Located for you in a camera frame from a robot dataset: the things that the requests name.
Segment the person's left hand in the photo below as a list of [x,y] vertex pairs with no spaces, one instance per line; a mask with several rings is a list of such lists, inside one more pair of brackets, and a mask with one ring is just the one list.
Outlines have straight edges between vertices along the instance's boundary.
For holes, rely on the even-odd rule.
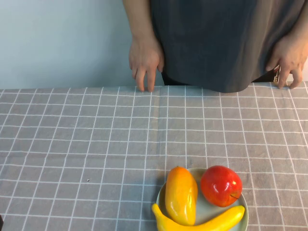
[[293,82],[289,88],[296,88],[302,81],[302,70],[308,57],[308,34],[292,32],[284,36],[272,51],[267,62],[266,70],[280,66],[278,88],[283,88],[289,74],[293,75]]

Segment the person's right hand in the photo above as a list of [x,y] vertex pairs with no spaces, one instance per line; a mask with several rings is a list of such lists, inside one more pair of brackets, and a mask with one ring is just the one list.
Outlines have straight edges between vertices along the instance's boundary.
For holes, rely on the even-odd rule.
[[164,54],[157,39],[133,38],[129,50],[129,66],[138,89],[154,90],[156,71],[163,71]]

